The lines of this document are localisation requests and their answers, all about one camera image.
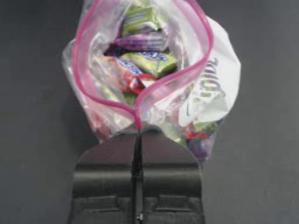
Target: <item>ziploc bag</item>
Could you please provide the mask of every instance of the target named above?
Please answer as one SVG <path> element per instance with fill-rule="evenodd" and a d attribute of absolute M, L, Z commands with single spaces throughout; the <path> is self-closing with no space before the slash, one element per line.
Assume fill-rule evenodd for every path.
<path fill-rule="evenodd" d="M 147 22 L 145 28 L 133 29 L 125 25 L 135 8 L 156 13 L 158 19 L 150 23 L 158 21 L 158 26 Z M 166 38 L 160 52 L 139 52 L 132 44 L 119 47 L 117 40 L 127 35 L 148 33 Z M 107 53 L 112 45 L 117 50 L 111 57 Z M 152 73 L 145 73 L 147 64 L 129 64 L 140 62 L 140 55 L 150 60 L 158 58 L 159 63 L 163 55 L 171 55 L 175 70 L 160 75 L 159 64 Z M 127 73 L 116 66 L 120 64 L 136 75 L 129 76 L 129 83 Z M 87 0 L 76 38 L 63 52 L 63 65 L 100 142 L 129 125 L 141 130 L 150 123 L 200 161 L 210 156 L 220 121 L 236 100 L 240 64 L 227 33 L 206 17 L 196 1 Z"/>

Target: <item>red candy wrapper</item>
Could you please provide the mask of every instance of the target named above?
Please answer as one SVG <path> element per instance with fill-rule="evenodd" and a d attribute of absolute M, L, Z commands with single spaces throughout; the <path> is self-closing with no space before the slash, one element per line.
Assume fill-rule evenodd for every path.
<path fill-rule="evenodd" d="M 121 91 L 140 94 L 145 86 L 139 79 L 144 77 L 148 79 L 152 75 L 144 74 L 136 65 L 124 59 L 116 57 L 103 57 L 101 59 L 108 62 L 113 68 L 113 76 L 116 77 L 116 82 Z"/>

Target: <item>purple candy wrapper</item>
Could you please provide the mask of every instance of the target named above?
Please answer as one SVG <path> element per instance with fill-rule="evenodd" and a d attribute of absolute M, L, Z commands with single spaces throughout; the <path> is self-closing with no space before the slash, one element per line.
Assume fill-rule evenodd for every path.
<path fill-rule="evenodd" d="M 129 51 L 163 52 L 168 46 L 168 36 L 166 32 L 150 32 L 129 37 L 117 38 L 115 46 L 121 46 Z"/>

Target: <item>candy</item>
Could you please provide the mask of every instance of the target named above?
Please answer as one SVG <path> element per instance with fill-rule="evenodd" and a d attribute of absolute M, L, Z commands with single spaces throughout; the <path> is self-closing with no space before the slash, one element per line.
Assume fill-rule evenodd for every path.
<path fill-rule="evenodd" d="M 124 97 L 125 97 L 125 103 L 133 107 L 136 105 L 136 97 L 137 94 L 135 93 L 124 93 Z"/>
<path fill-rule="evenodd" d="M 206 139 L 191 139 L 187 141 L 188 149 L 192 155 L 204 161 L 211 156 L 211 149 L 215 143 L 216 134 L 211 135 Z"/>
<path fill-rule="evenodd" d="M 132 61 L 156 79 L 160 79 L 176 68 L 175 57 L 163 52 L 128 52 L 121 58 Z"/>
<path fill-rule="evenodd" d="M 145 88 L 140 80 L 136 78 L 137 75 L 143 75 L 144 73 L 135 66 L 133 63 L 124 59 L 119 59 L 115 57 L 101 57 L 107 63 L 109 63 L 112 71 L 112 75 L 116 77 L 116 82 L 124 92 L 135 92 L 140 93 Z"/>
<path fill-rule="evenodd" d="M 132 3 L 131 10 L 137 8 L 144 8 L 148 5 L 150 5 L 150 0 L 135 0 Z"/>
<path fill-rule="evenodd" d="M 186 129 L 186 136 L 190 139 L 206 139 L 216 132 L 218 127 L 216 122 L 194 122 Z"/>
<path fill-rule="evenodd" d="M 108 49 L 107 49 L 107 51 L 105 51 L 105 53 L 104 53 L 104 55 L 105 56 L 112 56 L 112 57 L 120 57 L 121 56 L 121 54 L 124 54 L 124 53 L 127 53 L 127 51 L 123 49 L 123 48 L 120 48 L 119 46 L 111 46 Z"/>
<path fill-rule="evenodd" d="M 113 45 L 131 51 L 164 51 L 168 46 L 168 37 L 164 32 L 150 32 L 119 38 Z"/>
<path fill-rule="evenodd" d="M 166 24 L 164 18 L 159 18 L 154 7 L 131 10 L 125 15 L 121 36 L 156 32 Z"/>

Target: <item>dark gray surface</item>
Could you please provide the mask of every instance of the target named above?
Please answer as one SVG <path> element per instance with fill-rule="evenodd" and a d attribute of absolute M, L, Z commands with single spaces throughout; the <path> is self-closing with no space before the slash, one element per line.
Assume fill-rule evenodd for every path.
<path fill-rule="evenodd" d="M 243 63 L 238 104 L 204 170 L 207 224 L 299 223 L 299 2 L 204 0 Z M 1 1 L 0 223 L 64 224 L 95 143 L 61 70 L 80 1 Z"/>

